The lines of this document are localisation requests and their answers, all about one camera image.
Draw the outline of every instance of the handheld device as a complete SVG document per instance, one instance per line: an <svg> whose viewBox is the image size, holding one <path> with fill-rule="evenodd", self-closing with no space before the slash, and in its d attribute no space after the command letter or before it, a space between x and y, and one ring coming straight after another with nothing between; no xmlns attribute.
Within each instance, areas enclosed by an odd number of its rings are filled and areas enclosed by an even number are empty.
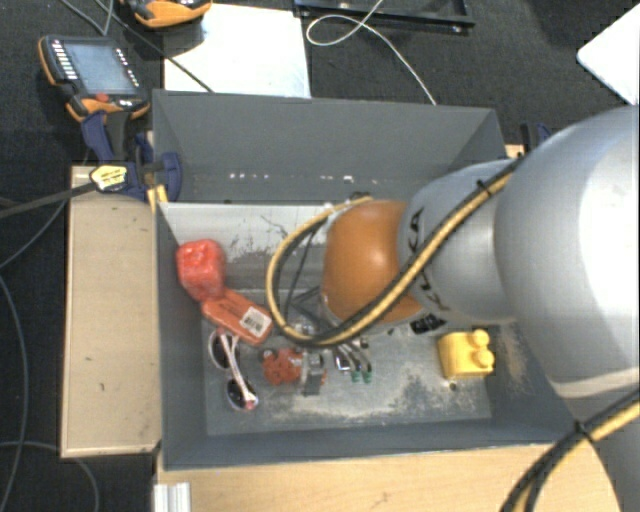
<svg viewBox="0 0 640 512"><path fill-rule="evenodd" d="M38 42L38 54L77 121L98 110L130 112L132 119L149 110L147 92L113 39L48 35Z"/></svg>
<svg viewBox="0 0 640 512"><path fill-rule="evenodd" d="M120 0L129 5L136 20L151 29L183 25L202 18L211 0Z"/></svg>

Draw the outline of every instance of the screen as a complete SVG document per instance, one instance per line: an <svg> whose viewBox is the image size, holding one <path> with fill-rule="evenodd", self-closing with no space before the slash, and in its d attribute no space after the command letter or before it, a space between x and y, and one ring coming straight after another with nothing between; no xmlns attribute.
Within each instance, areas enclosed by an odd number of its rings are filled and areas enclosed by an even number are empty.
<svg viewBox="0 0 640 512"><path fill-rule="evenodd" d="M65 49L89 94L136 94L136 87L112 47L67 43Z"/></svg>

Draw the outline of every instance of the sunglasses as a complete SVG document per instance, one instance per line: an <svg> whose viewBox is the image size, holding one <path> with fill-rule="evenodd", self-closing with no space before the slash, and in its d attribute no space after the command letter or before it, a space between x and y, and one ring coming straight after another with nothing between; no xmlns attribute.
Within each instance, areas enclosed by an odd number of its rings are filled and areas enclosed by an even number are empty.
<svg viewBox="0 0 640 512"><path fill-rule="evenodd" d="M219 369L230 372L225 391L229 403L234 409L252 411L258 406L258 396L251 383L242 376L236 349L240 337L226 332L213 331L209 336L207 348L209 359Z"/></svg>

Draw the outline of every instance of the white paper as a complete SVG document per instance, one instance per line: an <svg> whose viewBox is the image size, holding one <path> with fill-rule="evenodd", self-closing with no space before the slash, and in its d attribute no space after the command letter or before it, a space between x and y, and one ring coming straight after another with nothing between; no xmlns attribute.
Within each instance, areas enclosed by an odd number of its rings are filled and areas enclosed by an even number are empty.
<svg viewBox="0 0 640 512"><path fill-rule="evenodd" d="M638 104L640 5L578 51L578 62L632 105Z"/></svg>
<svg viewBox="0 0 640 512"><path fill-rule="evenodd" d="M202 44L175 60L214 91L311 96L302 28L292 12L213 4L202 30ZM165 89L204 91L166 60Z"/></svg>

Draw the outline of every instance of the gray bin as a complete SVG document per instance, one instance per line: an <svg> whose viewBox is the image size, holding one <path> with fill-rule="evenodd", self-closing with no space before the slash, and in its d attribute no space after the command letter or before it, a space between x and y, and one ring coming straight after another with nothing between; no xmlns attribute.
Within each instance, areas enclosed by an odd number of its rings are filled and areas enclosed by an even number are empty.
<svg viewBox="0 0 640 512"><path fill-rule="evenodd" d="M213 238L227 253L227 285L263 303L273 250L323 203L365 186L376 197L408 200L429 180L504 156L493 111L164 91L154 93L153 108L156 150L177 151L185 173L179 202L156 213L167 470L547 443L571 427L517 337L495 333L495 373L452 390L440 374L437 338L402 327L371 340L371 385L340 381L328 361L319 397L269 388L257 350L244 346L240 365L261 404L233 411L226 376L206 355L213 327L176 276L178 245ZM311 277L320 275L323 248L321 233ZM283 343L273 336L267 346Z"/></svg>

